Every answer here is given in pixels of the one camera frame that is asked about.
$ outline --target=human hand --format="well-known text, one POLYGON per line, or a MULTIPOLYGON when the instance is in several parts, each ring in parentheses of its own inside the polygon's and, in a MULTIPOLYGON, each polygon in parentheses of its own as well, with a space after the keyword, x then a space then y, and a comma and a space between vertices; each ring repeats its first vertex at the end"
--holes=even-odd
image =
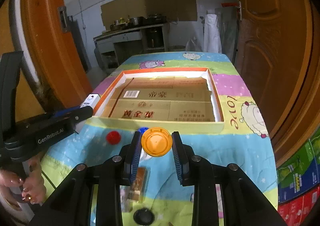
POLYGON ((44 179, 41 176, 40 160, 38 157, 32 157, 27 162, 30 166, 30 174, 25 181, 13 172, 0 169, 0 186, 19 187, 23 185, 22 199, 30 201, 31 204, 40 203, 44 200, 46 193, 44 179))

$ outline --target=cartoon sheep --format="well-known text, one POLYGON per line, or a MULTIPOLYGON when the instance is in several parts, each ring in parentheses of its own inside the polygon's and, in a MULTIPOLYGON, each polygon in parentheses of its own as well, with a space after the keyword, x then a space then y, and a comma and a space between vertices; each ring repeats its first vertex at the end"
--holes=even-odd
POLYGON ((192 53, 192 54, 191 53, 183 53, 182 56, 186 59, 189 59, 189 60, 197 60, 201 57, 195 53, 192 53))
POLYGON ((258 134, 261 138, 269 136, 261 113, 254 102, 244 102, 242 104, 241 116, 242 118, 239 121, 245 122, 255 134, 258 134))
POLYGON ((144 61, 139 63, 139 69, 155 68, 159 66, 164 66, 164 61, 144 61))

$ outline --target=white cloth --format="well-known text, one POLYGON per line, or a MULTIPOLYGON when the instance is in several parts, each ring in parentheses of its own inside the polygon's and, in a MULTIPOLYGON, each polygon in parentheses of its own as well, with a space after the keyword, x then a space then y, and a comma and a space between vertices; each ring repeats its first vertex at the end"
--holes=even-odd
POLYGON ((203 52, 222 53, 217 15, 207 14, 204 17, 203 52))

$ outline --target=black round object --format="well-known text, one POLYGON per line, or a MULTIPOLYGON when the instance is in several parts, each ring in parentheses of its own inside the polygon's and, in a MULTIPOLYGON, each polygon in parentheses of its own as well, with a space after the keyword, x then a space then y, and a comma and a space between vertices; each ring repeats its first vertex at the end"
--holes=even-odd
POLYGON ((142 208, 135 211, 133 219, 139 225, 150 225, 154 222, 155 215, 148 208, 142 208))

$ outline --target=metal screw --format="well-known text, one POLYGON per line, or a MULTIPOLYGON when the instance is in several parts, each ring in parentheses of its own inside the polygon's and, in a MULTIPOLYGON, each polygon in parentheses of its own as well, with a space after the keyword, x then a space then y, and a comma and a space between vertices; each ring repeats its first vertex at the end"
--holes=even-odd
POLYGON ((194 156, 192 156, 191 159, 192 159, 194 162, 199 162, 199 161, 201 160, 201 157, 198 156, 198 155, 194 155, 194 156))
POLYGON ((84 170, 86 167, 87 167, 87 166, 86 166, 85 164, 79 164, 79 165, 77 165, 76 169, 77 169, 78 171, 82 171, 82 170, 84 170))
POLYGON ((112 158, 112 161, 113 161, 113 162, 119 162, 119 161, 121 161, 121 159, 122 159, 122 157, 120 157, 120 156, 114 156, 114 157, 112 158))
POLYGON ((233 170, 233 171, 236 171, 236 170, 238 170, 238 165, 237 164, 234 164, 234 163, 231 163, 231 164, 229 164, 229 168, 231 169, 231 170, 233 170))

